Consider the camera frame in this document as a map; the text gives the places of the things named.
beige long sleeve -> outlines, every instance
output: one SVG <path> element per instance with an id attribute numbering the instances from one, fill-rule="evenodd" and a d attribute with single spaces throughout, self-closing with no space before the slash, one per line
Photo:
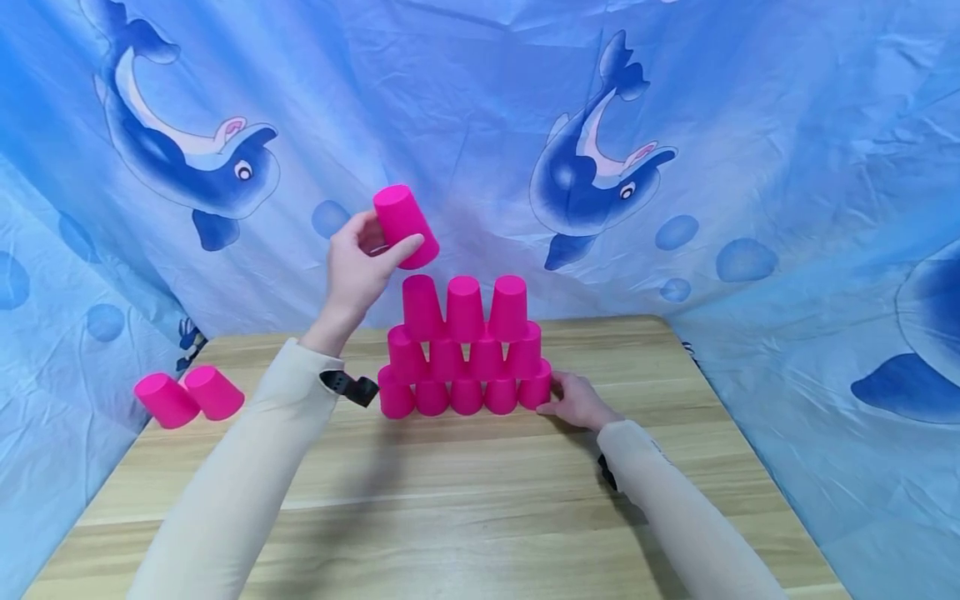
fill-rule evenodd
<path id="1" fill-rule="evenodd" d="M 287 341 L 160 526 L 128 598 L 240 595 L 300 462 L 336 405 L 318 375 L 342 368 Z"/>
<path id="2" fill-rule="evenodd" d="M 597 438 L 617 487 L 646 515 L 695 600 L 781 600 L 786 593 L 731 523 L 660 452 L 638 424 L 608 424 Z"/>

dolphin eye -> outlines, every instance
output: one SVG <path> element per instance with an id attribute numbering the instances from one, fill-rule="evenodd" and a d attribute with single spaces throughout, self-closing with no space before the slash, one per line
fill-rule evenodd
<path id="1" fill-rule="evenodd" d="M 237 176 L 240 181 L 246 181 L 253 177 L 253 167 L 246 160 L 238 160 L 233 165 L 233 175 Z"/>
<path id="2" fill-rule="evenodd" d="M 626 185 L 620 188 L 620 200 L 627 200 L 628 198 L 634 195 L 635 191 L 636 191 L 636 183 L 633 183 L 632 181 L 630 183 L 627 183 Z"/>

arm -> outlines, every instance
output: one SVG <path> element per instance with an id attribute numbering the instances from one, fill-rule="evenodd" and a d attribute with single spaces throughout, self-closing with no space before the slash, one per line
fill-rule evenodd
<path id="1" fill-rule="evenodd" d="M 538 412 L 599 432 L 617 487 L 646 515 L 664 554 L 696 600 L 777 600 L 786 594 L 729 521 L 660 452 L 638 424 L 583 377 L 557 372 L 561 400 Z"/>
<path id="2" fill-rule="evenodd" d="M 347 338 L 396 265 L 420 243 L 414 236 L 371 256 L 383 245 L 371 213 L 355 216 L 331 238 L 326 307 L 299 341 L 283 346 L 241 417 L 187 485 L 129 598 L 239 597 L 300 462 L 336 405 L 319 374 L 343 368 L 337 357 Z"/>

sleeve cuff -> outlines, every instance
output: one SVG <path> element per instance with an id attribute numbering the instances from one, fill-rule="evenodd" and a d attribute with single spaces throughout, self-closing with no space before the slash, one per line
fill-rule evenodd
<path id="1" fill-rule="evenodd" d="M 607 423 L 597 436 L 597 445 L 612 463 L 620 462 L 623 457 L 645 453 L 662 456 L 660 447 L 646 429 L 633 420 Z"/>
<path id="2" fill-rule="evenodd" d="M 338 371 L 343 367 L 344 361 L 339 358 L 304 348 L 295 338 L 290 338 L 260 379 L 260 385 L 251 400 L 251 407 L 263 410 L 307 399 L 327 399 L 335 403 L 337 395 L 321 383 L 320 373 Z"/>

right hand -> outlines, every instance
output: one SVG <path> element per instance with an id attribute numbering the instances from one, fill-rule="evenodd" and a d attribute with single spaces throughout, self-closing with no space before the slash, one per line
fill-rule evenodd
<path id="1" fill-rule="evenodd" d="M 560 388 L 558 401 L 538 406 L 539 414 L 559 417 L 571 425 L 596 432 L 608 423 L 625 419 L 600 399 L 586 377 L 562 371 L 554 371 L 552 377 L 554 387 Z"/>

